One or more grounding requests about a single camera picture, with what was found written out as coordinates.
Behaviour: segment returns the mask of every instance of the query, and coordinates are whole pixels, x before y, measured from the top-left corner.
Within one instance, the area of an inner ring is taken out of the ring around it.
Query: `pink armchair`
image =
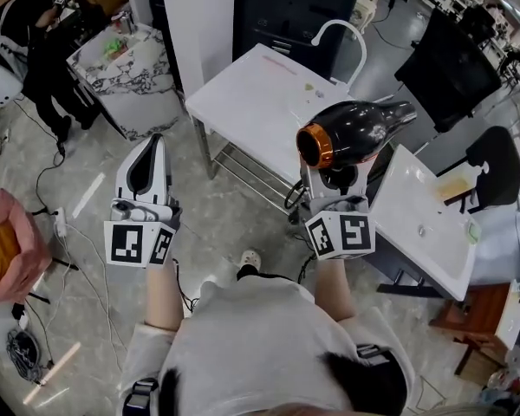
[[[9,221],[21,252],[13,257],[0,279],[0,302],[23,303],[40,275],[53,259],[30,213],[7,191],[0,189],[0,224]]]

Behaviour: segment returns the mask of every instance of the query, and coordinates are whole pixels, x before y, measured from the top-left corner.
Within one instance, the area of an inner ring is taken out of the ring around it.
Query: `black chair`
[[[470,214],[482,211],[488,206],[511,205],[517,201],[520,191],[520,157],[505,127],[491,127],[483,133],[469,148],[466,156],[449,166],[437,176],[449,172],[452,168],[468,162],[472,166],[489,165],[488,173],[481,173],[476,183],[476,194],[479,205],[468,210]],[[462,193],[447,200],[450,205],[462,200],[461,211],[464,212],[465,201],[471,196],[471,191]]]
[[[467,8],[458,26],[477,44],[492,39],[497,33],[493,29],[495,19],[483,6]]]
[[[501,88],[497,71],[477,44],[440,10],[395,73],[418,99],[438,133],[451,130],[485,97]]]

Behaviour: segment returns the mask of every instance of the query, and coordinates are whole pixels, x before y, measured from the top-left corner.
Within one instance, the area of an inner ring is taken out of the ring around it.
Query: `white shirt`
[[[351,410],[320,356],[358,360],[355,344],[366,343],[391,348],[410,393],[412,365],[379,310],[337,323],[305,288],[285,279],[247,276],[228,289],[207,282],[177,334],[137,325],[118,414],[137,380],[154,377],[161,384],[169,368],[180,374],[181,416],[237,416],[288,403]]]

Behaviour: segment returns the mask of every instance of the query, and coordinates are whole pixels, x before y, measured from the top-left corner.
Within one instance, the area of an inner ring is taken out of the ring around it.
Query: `white shoe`
[[[243,268],[245,265],[252,265],[258,271],[260,271],[260,265],[262,265],[262,258],[254,250],[247,250],[243,252],[241,256],[240,267]]]

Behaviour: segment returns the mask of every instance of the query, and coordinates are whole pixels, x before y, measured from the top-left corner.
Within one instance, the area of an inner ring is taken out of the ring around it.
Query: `marble cabinet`
[[[107,59],[108,44],[117,41],[127,50]],[[162,132],[183,113],[156,29],[140,24],[133,34],[122,35],[108,27],[73,53],[68,64],[129,140]]]

